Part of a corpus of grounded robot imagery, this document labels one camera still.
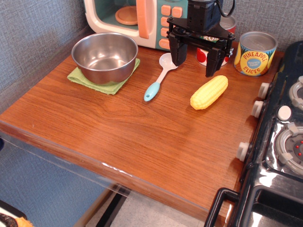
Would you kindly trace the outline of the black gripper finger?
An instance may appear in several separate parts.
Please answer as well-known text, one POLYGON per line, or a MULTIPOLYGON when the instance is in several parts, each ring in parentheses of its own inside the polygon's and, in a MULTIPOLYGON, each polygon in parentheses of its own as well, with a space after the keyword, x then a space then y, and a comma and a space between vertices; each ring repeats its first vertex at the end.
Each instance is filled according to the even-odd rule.
POLYGON ((218 71, 226 57, 225 49, 212 48, 208 51, 206 77, 212 77, 218 71))
POLYGON ((187 44, 183 42, 181 37, 173 33, 169 34, 169 47, 173 63, 180 66, 187 57, 187 44))

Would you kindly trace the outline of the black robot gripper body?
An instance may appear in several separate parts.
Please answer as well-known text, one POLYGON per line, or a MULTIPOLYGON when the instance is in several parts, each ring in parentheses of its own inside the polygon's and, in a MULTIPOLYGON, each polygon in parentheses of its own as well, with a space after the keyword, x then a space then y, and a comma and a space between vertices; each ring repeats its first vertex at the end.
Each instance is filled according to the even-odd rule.
POLYGON ((187 17, 177 18, 171 16, 167 19, 169 34, 173 33, 181 37, 187 45, 196 46, 207 51, 212 47, 225 49, 226 57, 232 55, 232 42, 235 35, 220 26, 221 17, 230 17, 235 8, 235 1, 228 14, 223 11, 222 0, 189 0, 187 2, 187 17), (214 43, 204 40, 203 36, 218 38, 214 43))

